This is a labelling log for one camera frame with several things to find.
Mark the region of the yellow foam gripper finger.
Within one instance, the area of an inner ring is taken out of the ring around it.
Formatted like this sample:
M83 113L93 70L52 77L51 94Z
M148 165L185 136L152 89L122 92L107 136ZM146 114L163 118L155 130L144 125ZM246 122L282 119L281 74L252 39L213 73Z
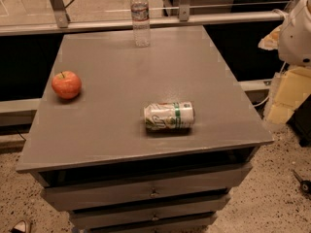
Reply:
M281 76L272 104L265 116L275 124L285 124L311 94L311 69L292 66Z
M277 50L281 27L277 26L268 35L259 41L258 47L263 50Z

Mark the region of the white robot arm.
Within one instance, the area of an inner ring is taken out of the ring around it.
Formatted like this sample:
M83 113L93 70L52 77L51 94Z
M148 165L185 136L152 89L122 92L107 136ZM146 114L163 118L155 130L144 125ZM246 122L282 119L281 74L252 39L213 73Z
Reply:
M273 78L266 121L286 123L311 94L311 0L299 0L281 25L259 41L263 50L277 50L289 70Z

